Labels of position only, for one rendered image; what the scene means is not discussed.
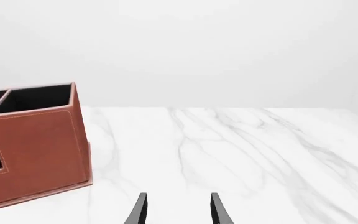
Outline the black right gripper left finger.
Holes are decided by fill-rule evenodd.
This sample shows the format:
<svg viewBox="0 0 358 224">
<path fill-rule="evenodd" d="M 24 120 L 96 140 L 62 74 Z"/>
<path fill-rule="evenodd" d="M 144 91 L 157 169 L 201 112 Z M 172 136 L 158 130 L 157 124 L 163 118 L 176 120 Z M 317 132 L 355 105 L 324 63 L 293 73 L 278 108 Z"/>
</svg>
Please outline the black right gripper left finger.
<svg viewBox="0 0 358 224">
<path fill-rule="evenodd" d="M 147 194 L 142 192 L 124 224 L 145 224 L 147 218 Z"/>
</svg>

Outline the red-brown desk caddy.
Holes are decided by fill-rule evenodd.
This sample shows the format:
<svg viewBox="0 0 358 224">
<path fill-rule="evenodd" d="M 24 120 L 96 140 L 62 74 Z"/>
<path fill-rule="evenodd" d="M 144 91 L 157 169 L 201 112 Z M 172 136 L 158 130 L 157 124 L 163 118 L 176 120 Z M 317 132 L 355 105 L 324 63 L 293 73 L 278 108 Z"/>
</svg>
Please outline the red-brown desk caddy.
<svg viewBox="0 0 358 224">
<path fill-rule="evenodd" d="M 0 90 L 0 208 L 90 186 L 74 82 Z"/>
</svg>

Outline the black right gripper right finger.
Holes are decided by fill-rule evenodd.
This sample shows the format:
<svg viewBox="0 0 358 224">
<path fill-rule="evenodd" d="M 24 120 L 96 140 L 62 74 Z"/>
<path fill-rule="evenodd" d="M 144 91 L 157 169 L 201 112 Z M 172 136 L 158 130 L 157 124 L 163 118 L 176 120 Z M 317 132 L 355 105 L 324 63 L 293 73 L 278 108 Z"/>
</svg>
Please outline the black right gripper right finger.
<svg viewBox="0 0 358 224">
<path fill-rule="evenodd" d="M 213 224 L 234 224 L 216 192 L 211 194 L 210 210 Z"/>
</svg>

